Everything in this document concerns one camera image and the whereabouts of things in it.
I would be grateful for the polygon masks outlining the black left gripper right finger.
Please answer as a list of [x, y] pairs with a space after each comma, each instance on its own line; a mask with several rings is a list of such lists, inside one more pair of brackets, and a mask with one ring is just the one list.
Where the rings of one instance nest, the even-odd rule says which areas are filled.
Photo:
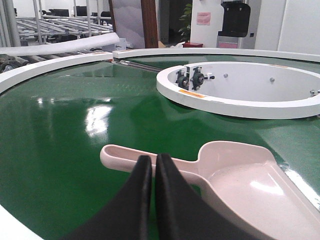
[[251, 240], [192, 189], [167, 153], [156, 157], [155, 208], [161, 240]]

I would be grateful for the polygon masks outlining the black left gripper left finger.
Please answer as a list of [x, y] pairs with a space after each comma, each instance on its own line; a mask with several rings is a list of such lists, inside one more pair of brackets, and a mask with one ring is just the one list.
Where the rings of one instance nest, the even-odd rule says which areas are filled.
[[129, 178], [99, 212], [63, 240], [146, 240], [152, 190], [151, 158], [141, 155]]

